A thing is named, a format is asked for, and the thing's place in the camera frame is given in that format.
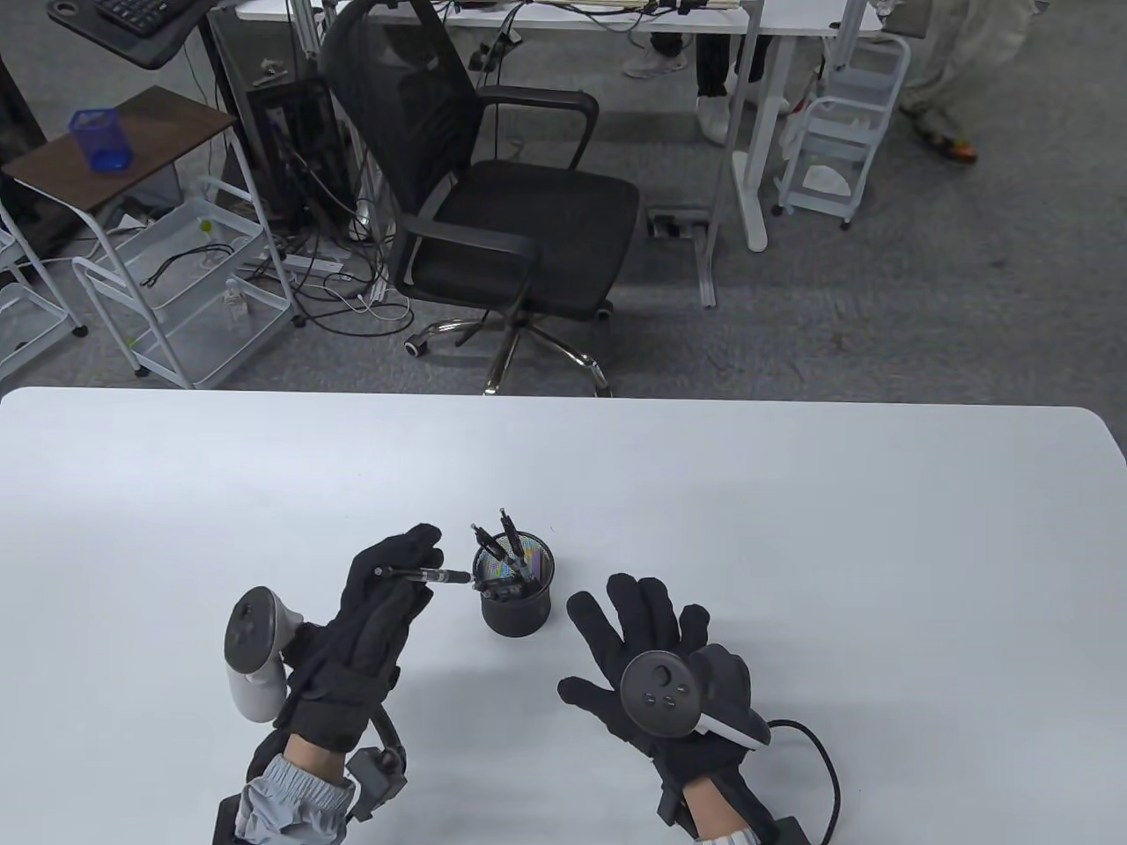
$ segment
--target computer tower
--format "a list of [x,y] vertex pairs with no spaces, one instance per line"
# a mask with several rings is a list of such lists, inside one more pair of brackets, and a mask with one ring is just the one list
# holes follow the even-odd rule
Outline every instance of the computer tower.
[[[241,20],[234,9],[212,11],[207,19],[272,221],[291,231],[309,224],[312,197],[346,224],[352,215],[344,206],[355,207],[356,202],[354,157],[328,88],[293,28],[289,23]],[[339,202],[327,196],[310,171]]]

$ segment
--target mesh chair back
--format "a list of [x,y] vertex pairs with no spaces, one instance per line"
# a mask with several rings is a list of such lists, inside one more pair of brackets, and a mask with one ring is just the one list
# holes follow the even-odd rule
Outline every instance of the mesh chair back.
[[469,167],[483,108],[429,0],[352,0],[320,68],[402,211]]

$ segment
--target gray sleeve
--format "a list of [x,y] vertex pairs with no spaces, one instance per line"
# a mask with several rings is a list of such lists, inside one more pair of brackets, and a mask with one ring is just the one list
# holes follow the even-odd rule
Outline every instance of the gray sleeve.
[[758,837],[752,833],[751,828],[745,828],[731,836],[721,836],[719,839],[698,839],[698,845],[760,845]]
[[334,786],[276,756],[242,789],[234,835],[251,845],[339,845],[355,785]]

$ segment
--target white sneaker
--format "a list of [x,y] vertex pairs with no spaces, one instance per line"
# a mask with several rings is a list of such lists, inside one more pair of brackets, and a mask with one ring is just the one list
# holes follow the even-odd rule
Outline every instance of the white sneaker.
[[622,72],[633,79],[651,79],[660,77],[663,73],[684,70],[686,64],[689,64],[689,60],[685,59],[683,52],[669,57],[662,55],[653,47],[646,47],[640,56],[628,59],[622,63]]
[[[724,89],[733,97],[736,96],[736,86],[739,84],[739,78],[736,75],[736,68],[733,66],[728,70],[728,78],[724,81]],[[763,83],[760,82],[748,82],[747,83],[747,95],[744,97],[745,103],[751,103],[756,108],[760,107],[760,99],[763,97]],[[782,98],[782,103],[779,104],[779,114],[789,115],[791,109],[790,100],[786,97]]]
[[718,146],[724,146],[728,137],[728,98],[698,97],[696,123],[704,137]]

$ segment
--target wrist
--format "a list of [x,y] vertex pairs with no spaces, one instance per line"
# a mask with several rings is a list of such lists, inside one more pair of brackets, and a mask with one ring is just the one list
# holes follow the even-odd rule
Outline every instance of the wrist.
[[320,777],[334,786],[344,786],[347,783],[344,754],[321,748],[296,733],[290,735],[282,756],[303,772]]
[[748,828],[747,821],[728,803],[711,777],[699,777],[682,794],[701,839],[720,839]]

